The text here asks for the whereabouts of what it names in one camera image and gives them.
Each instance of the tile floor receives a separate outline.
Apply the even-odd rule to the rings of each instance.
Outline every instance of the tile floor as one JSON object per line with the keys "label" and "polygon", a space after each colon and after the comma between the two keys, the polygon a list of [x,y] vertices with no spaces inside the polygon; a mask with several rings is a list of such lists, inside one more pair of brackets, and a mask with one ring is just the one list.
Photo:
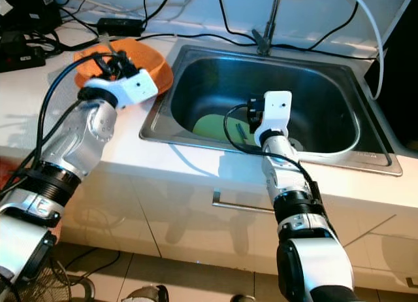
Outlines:
{"label": "tile floor", "polygon": [[[63,265],[89,250],[87,246],[61,243],[55,255]],[[81,275],[107,264],[117,257],[113,250],[98,249],[74,262],[69,271]],[[277,277],[223,267],[165,260],[122,252],[119,260],[90,279],[96,287],[96,302],[120,302],[132,291],[149,284],[165,284],[170,300],[199,302],[229,302],[234,294],[249,294],[257,302],[284,302],[277,286]],[[83,301],[82,287],[72,289],[74,302]],[[399,294],[357,288],[357,295],[367,302],[412,302],[418,295]]]}

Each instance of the wall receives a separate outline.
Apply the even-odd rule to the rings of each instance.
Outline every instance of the wall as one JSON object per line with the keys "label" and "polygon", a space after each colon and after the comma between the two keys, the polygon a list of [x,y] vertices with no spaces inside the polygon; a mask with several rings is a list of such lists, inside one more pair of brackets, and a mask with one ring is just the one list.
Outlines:
{"label": "wall", "polygon": [[[102,3],[133,8],[142,5],[142,0],[94,0]],[[147,0],[147,4],[162,0]],[[170,0],[181,3],[183,0]],[[364,0],[375,16],[381,35],[383,35],[404,0]],[[270,14],[272,0],[223,0],[230,28],[235,31],[251,31],[252,28],[264,31]],[[79,1],[72,1],[69,7],[77,7]],[[353,10],[354,0],[281,0],[274,42],[297,46],[309,46],[326,32],[345,22]],[[156,7],[148,7],[149,12]],[[159,20],[152,20],[149,31],[199,33],[213,31],[226,35],[217,0],[194,0],[182,14],[169,23],[163,21],[176,15],[180,7],[165,7]],[[85,12],[80,15],[85,20],[95,21],[102,12]],[[365,54],[376,45],[373,30],[364,12],[359,9],[353,21],[343,30],[329,37],[317,49],[334,50],[343,54]]]}

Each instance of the sink rim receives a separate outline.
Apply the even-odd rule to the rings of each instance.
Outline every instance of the sink rim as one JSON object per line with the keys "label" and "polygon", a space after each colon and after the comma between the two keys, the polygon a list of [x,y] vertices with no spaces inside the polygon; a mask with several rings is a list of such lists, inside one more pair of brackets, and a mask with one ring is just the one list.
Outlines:
{"label": "sink rim", "polygon": [[[291,63],[291,64],[298,64],[299,66],[307,65],[312,68],[312,66],[317,65],[319,68],[321,67],[332,67],[334,69],[338,69],[335,73],[331,71],[327,71],[328,74],[334,75],[338,82],[334,79],[331,79],[332,82],[338,87],[342,97],[346,102],[346,106],[350,110],[349,113],[353,120],[353,125],[356,131],[355,140],[351,146],[347,147],[346,149],[339,151],[339,152],[332,152],[332,153],[317,153],[317,152],[299,152],[300,153],[300,160],[307,161],[310,163],[318,163],[318,164],[325,164],[328,166],[333,167],[343,167],[346,169],[354,169],[354,170],[361,170],[361,171],[368,171],[372,173],[381,173],[386,175],[393,175],[393,176],[400,176],[402,175],[402,168],[396,158],[396,156],[391,152],[389,153],[386,149],[386,145],[383,143],[382,139],[386,140],[385,135],[381,135],[377,133],[377,130],[372,122],[370,114],[366,110],[366,106],[363,105],[366,103],[364,98],[360,94],[362,91],[365,90],[364,83],[357,80],[354,72],[351,70],[349,65],[345,65],[343,63],[329,63],[329,62],[322,62],[318,61],[315,57],[310,59],[310,57],[298,57],[292,58],[291,56],[287,55],[286,57],[268,57],[268,58],[260,58],[255,54],[251,54],[248,52],[237,52],[236,48],[234,51],[224,49],[224,48],[212,48],[212,47],[201,47],[195,46],[190,44],[184,44],[184,42],[180,42],[178,44],[180,50],[177,48],[177,54],[175,57],[174,64],[172,66],[173,72],[176,74],[174,79],[174,85],[167,92],[165,95],[160,95],[154,103],[151,111],[148,113],[147,118],[142,125],[140,130],[139,136],[141,139],[146,139],[149,141],[157,141],[161,143],[169,143],[169,144],[180,144],[186,146],[193,146],[193,147],[201,147],[201,148],[210,148],[228,152],[239,152],[235,148],[233,148],[229,143],[224,141],[218,141],[214,139],[209,139],[205,137],[200,137],[198,135],[193,134],[192,132],[183,128],[176,119],[173,118],[171,113],[171,101],[174,97],[173,91],[175,90],[176,86],[178,85],[178,80],[181,78],[184,69],[192,64],[194,61],[197,61],[202,58],[214,58],[214,55],[218,55],[221,57],[222,55],[228,56],[235,56],[237,59],[245,60],[245,59],[254,59],[257,63],[271,63],[277,65],[278,63]],[[194,50],[198,54],[197,59],[189,59],[187,61],[186,54],[188,51]],[[317,70],[310,70],[310,72],[317,73]],[[340,78],[338,75],[343,73],[345,78]],[[340,84],[343,86],[348,86],[350,89],[349,96],[346,95],[347,93],[340,87]],[[355,107],[361,113],[361,120],[359,123],[359,118],[357,118],[357,112],[354,111],[353,107]],[[164,131],[156,131],[154,130],[155,123],[159,121],[159,117],[161,115],[170,115],[171,120],[175,122],[175,124],[181,128],[182,132],[175,134],[175,135],[167,135]],[[366,134],[373,132],[372,138],[375,140],[376,146],[379,148],[381,152],[365,152],[364,150],[358,152],[355,150],[356,145],[362,140],[362,126],[365,125]],[[342,156],[348,157],[348,160],[342,159]]]}

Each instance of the white cable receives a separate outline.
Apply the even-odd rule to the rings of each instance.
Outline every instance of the white cable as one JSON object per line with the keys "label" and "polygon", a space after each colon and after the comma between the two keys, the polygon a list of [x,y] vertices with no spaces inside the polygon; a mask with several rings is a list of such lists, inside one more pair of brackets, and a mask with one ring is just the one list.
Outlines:
{"label": "white cable", "polygon": [[[190,1],[192,1],[192,0],[188,0],[186,3],[168,3],[166,5],[166,7],[182,7],[185,4],[189,3]],[[115,13],[136,12],[138,10],[144,9],[144,6],[143,5],[142,6],[137,6],[135,8],[131,8],[131,9],[125,9],[123,7],[115,8],[115,7],[112,7],[110,5],[106,5],[104,3],[98,3],[97,1],[94,1],[94,0],[85,0],[85,2],[86,3],[91,3],[92,5],[97,5],[98,7],[101,7],[101,8],[107,9],[107,10],[111,10],[111,11],[113,11]],[[149,5],[147,5],[147,8],[148,7],[158,7],[159,5],[160,5],[159,3],[150,3]]]}
{"label": "white cable", "polygon": [[384,66],[383,66],[383,61],[384,61],[383,45],[382,45],[382,41],[381,41],[381,37],[380,37],[378,25],[376,24],[376,21],[374,20],[373,15],[370,12],[369,8],[367,7],[366,3],[364,3],[363,0],[356,0],[356,2],[358,2],[359,5],[363,8],[363,10],[366,13],[368,19],[370,20],[370,23],[372,24],[372,27],[373,27],[373,30],[374,30],[374,34],[376,35],[376,40],[378,41],[378,50],[379,50],[379,56],[378,56],[378,58],[379,58],[379,84],[378,84],[378,90],[377,90],[375,96],[373,96],[372,95],[372,92],[370,91],[370,98],[373,101],[375,101],[380,96],[381,86],[383,84],[383,70],[384,70]]}

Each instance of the cabinet handle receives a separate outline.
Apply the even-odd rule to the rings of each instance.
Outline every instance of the cabinet handle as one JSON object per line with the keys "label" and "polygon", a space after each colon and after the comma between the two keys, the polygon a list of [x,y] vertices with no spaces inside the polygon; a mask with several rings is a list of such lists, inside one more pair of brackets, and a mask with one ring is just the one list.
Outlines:
{"label": "cabinet handle", "polygon": [[406,277],[406,284],[410,288],[418,288],[418,284],[414,284],[411,277]]}
{"label": "cabinet handle", "polygon": [[215,207],[223,207],[225,209],[236,209],[236,210],[244,210],[246,212],[260,212],[263,214],[274,214],[274,210],[272,209],[264,209],[262,207],[255,207],[255,206],[247,206],[241,204],[232,204],[228,202],[221,202],[221,192],[214,191],[214,196],[212,199],[212,206]]}

